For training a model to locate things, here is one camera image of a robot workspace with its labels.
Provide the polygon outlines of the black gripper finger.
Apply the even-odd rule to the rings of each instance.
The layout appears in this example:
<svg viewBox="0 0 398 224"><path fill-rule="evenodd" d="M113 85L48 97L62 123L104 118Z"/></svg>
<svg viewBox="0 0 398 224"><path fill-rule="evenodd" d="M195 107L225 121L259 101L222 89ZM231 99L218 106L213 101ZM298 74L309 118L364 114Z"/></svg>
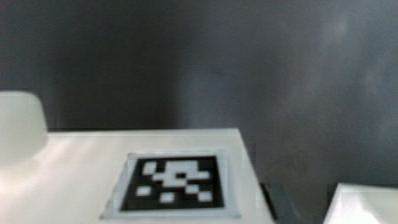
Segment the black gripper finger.
<svg viewBox="0 0 398 224"><path fill-rule="evenodd" d="M280 184L259 183L275 224L302 224L293 200Z"/></svg>

